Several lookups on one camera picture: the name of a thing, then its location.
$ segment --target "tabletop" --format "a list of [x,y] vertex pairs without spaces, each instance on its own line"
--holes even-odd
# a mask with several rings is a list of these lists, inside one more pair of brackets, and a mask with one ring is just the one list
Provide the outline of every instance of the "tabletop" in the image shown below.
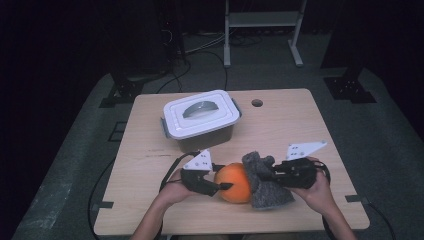
[[[334,198],[353,229],[365,229],[369,219],[360,202],[346,196],[356,190],[307,89],[228,91],[243,115],[234,125],[230,141],[210,148],[215,164],[241,162],[258,151],[276,163],[285,159],[292,143],[326,141],[311,156],[324,162],[332,177]],[[98,235],[130,235],[158,193],[160,183],[183,153],[176,140],[163,133],[160,118],[166,103],[196,93],[151,94],[136,98],[103,197],[112,208],[100,208],[94,230]],[[255,107],[252,101],[263,105]],[[179,167],[189,159],[184,159]],[[205,177],[213,179],[213,173]],[[323,230],[321,215],[294,194],[295,202],[259,211],[249,203],[232,204],[218,194],[193,196],[173,205],[165,214],[163,234],[265,233]]]

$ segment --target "forearm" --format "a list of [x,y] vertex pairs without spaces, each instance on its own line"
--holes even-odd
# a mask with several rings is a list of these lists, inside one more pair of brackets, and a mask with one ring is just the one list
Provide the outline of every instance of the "forearm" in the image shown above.
[[333,209],[331,212],[324,213],[323,216],[336,239],[356,240],[355,234],[353,233],[340,209]]
[[152,240],[158,233],[166,210],[171,205],[156,198],[135,230],[131,240]]

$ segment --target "gray glove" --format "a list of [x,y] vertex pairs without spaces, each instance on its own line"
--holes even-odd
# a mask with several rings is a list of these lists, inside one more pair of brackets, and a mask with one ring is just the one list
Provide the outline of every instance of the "gray glove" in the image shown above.
[[293,202],[290,190],[272,180],[261,180],[259,176],[272,176],[272,165],[275,160],[272,156],[260,158],[258,152],[251,152],[242,158],[244,169],[251,187],[252,207],[259,210],[274,209]]

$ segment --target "floor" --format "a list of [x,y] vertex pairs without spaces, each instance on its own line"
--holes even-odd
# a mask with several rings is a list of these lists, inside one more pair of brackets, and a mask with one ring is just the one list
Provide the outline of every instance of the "floor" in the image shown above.
[[[398,239],[422,239],[424,229],[424,145],[387,93],[367,69],[359,76],[376,103],[335,100],[323,78],[344,69],[320,69],[330,35],[301,34],[298,48],[304,66],[295,66],[288,35],[238,38],[232,65],[222,66],[222,44],[175,61],[173,73],[144,85],[142,94],[202,92],[214,89],[307,88],[321,111],[351,180],[384,214]],[[185,36],[186,49],[218,36]],[[113,87],[108,74],[99,79],[40,186],[13,239],[128,239],[95,236],[90,228],[110,175],[119,139],[132,104],[99,107]],[[359,239],[390,239],[383,218],[365,206],[370,227]],[[302,239],[328,239],[324,232],[298,233]]]

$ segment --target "plastic container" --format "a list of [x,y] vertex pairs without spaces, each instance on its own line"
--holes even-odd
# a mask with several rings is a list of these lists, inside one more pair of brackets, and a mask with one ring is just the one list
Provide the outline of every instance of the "plastic container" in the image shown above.
[[235,101],[223,90],[181,98],[163,108],[162,125],[182,152],[206,149],[231,139],[241,117]]

